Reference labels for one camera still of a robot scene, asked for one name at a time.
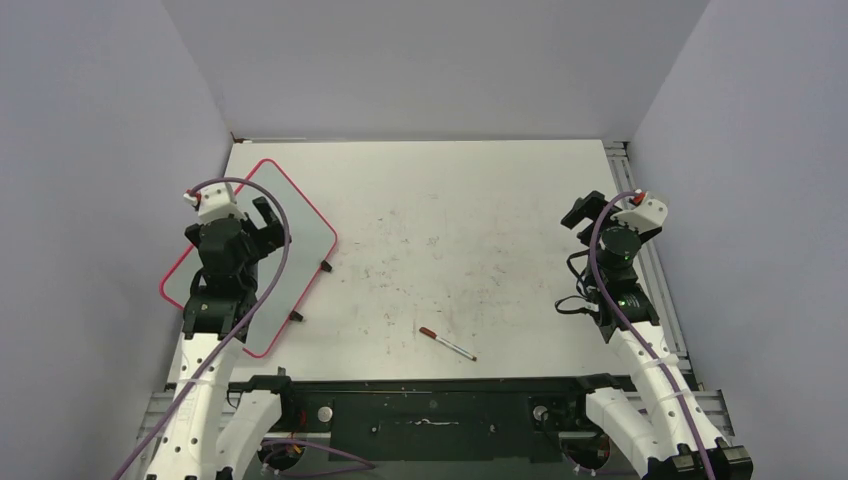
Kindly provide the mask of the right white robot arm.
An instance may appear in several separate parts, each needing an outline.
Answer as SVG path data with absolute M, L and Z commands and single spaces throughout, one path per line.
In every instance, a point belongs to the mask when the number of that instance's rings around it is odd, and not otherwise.
M 607 199 L 592 191 L 562 218 L 570 230 L 588 224 L 577 235 L 587 262 L 572 273 L 586 304 L 573 312 L 592 318 L 643 404 L 634 406 L 610 375 L 595 374 L 581 378 L 583 390 L 567 398 L 566 415 L 579 428 L 595 426 L 642 479 L 749 479 L 750 454 L 730 444 L 686 384 L 634 267 L 667 215 L 667 204 L 650 192 Z

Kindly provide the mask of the white whiteboard marker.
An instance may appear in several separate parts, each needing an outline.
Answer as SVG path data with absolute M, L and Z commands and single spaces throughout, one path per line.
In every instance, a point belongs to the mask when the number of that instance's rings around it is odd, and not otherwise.
M 448 348 L 448 349 L 450 349 L 450 350 L 454 351 L 455 353 L 457 353 L 457 354 L 459 354 L 459 355 L 463 356 L 464 358 L 466 358 L 466 359 L 468 359 L 468 360 L 470 360 L 470 361 L 473 361 L 473 362 L 476 362 L 476 361 L 477 361 L 477 356 L 476 356 L 476 355 L 474 355 L 473 353 L 471 353 L 471 352 L 467 351 L 466 349 L 464 349 L 464 348 L 462 348 L 462 347 L 460 347 L 460 346 L 456 345 L 455 343 L 451 342 L 451 341 L 450 341 L 450 340 L 448 340 L 447 338 L 445 338 L 445 337 L 443 337 L 443 336 L 441 336 L 441 335 L 439 335 L 439 334 L 437 334 L 437 335 L 438 335 L 438 338 L 437 338 L 437 339 L 432 339 L 432 340 L 434 340 L 434 341 L 436 341 L 436 342 L 440 343 L 441 345 L 445 346 L 446 348 Z

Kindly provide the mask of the red marker cap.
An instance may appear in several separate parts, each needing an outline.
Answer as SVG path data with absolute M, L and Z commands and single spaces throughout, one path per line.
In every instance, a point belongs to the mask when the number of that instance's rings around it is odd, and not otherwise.
M 422 333 L 423 335 L 431 338 L 431 339 L 437 339 L 438 338 L 438 335 L 434 331 L 430 330 L 427 327 L 420 327 L 419 332 Z

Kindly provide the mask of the pink framed whiteboard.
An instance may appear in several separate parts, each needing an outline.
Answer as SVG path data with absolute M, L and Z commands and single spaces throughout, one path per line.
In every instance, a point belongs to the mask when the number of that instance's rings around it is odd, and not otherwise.
M 245 352 L 259 359 L 269 355 L 290 314 L 293 311 L 299 313 L 300 304 L 336 247 L 338 235 L 274 160 L 260 160 L 244 178 L 264 187 L 280 202 L 293 239 L 282 276 L 247 327 Z M 249 186 L 233 185 L 233 189 L 241 210 L 254 220 L 257 227 L 263 227 L 264 221 L 251 201 L 264 194 Z M 283 256 L 281 250 L 259 262 L 257 297 L 266 291 L 274 277 Z M 160 296 L 181 310 L 189 299 L 192 277 L 200 267 L 200 258 L 189 244 L 160 281 Z

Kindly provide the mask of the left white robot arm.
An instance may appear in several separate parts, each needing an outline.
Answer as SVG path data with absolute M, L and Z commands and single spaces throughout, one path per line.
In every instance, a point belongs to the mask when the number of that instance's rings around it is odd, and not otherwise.
M 291 243 L 279 202 L 257 197 L 252 204 L 263 227 L 233 201 L 210 207 L 203 198 L 199 222 L 186 230 L 200 266 L 182 311 L 175 395 L 151 433 L 159 444 L 147 479 L 241 479 L 267 430 L 286 430 L 297 420 L 296 400 L 264 377 L 250 383 L 246 404 L 221 422 L 246 330 L 267 298 L 257 292 L 258 264 L 277 250 L 287 252 Z

